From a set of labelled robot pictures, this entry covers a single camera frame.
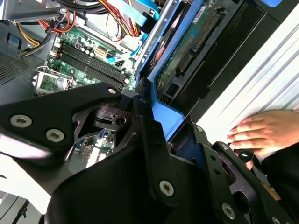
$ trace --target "green circuit board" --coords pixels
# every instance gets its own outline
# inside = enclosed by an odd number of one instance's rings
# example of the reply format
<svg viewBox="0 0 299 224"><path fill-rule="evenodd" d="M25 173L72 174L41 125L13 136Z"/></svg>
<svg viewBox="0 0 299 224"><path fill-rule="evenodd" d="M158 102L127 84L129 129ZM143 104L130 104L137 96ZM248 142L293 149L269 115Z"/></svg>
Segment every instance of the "green circuit board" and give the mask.
<svg viewBox="0 0 299 224"><path fill-rule="evenodd" d="M96 78L89 76L88 74L85 74L84 72L81 72L60 60L54 60L52 63L48 62L48 67L62 74L72 76L80 85L91 85L100 82L100 80L97 80Z"/></svg>
<svg viewBox="0 0 299 224"><path fill-rule="evenodd" d="M206 1L200 8L193 23L187 29L163 70L156 78L157 91L174 77L178 70L182 72L191 61L193 54L190 50L196 52L199 49L209 30L219 18L219 15L215 12L219 1L221 0Z"/></svg>
<svg viewBox="0 0 299 224"><path fill-rule="evenodd" d="M63 33L59 37L61 41L73 46L76 48L77 46L80 46L77 49L84 48L88 51L97 51L97 49L101 49L103 52L105 52L104 55L95 54L94 58L97 58L103 62L106 62L109 66L112 66L113 68L117 70L122 70L125 68L125 72L129 74L133 74L133 63L134 61L132 59L128 59L124 62L124 64L121 66L121 63L108 63L107 55L110 56L119 56L127 52L122 52L117 50L115 47L111 46L108 43L105 43L104 41L99 41L95 38L92 38L90 35L86 34L85 32L82 32L78 28L73 28L71 31L67 33Z"/></svg>
<svg viewBox="0 0 299 224"><path fill-rule="evenodd" d="M124 89L135 89L135 76L133 75L134 61L132 59L115 63L107 62L109 57L119 56L127 52L119 51L114 46L93 38L91 35L88 35L86 32L81 31L78 28L73 28L71 31L63 33L57 37L52 48L53 53L55 53L59 49L59 46L61 46L63 43L66 43L77 50L81 50L86 54L86 51L92 52L94 59L105 63L109 67L119 72L124 72L127 77L127 86L125 86ZM66 64L53 55L48 58L46 65L50 70L73 77L78 83L77 87L101 82L101 80ZM54 80L55 79L50 77L44 77L40 87L52 92L63 90Z"/></svg>

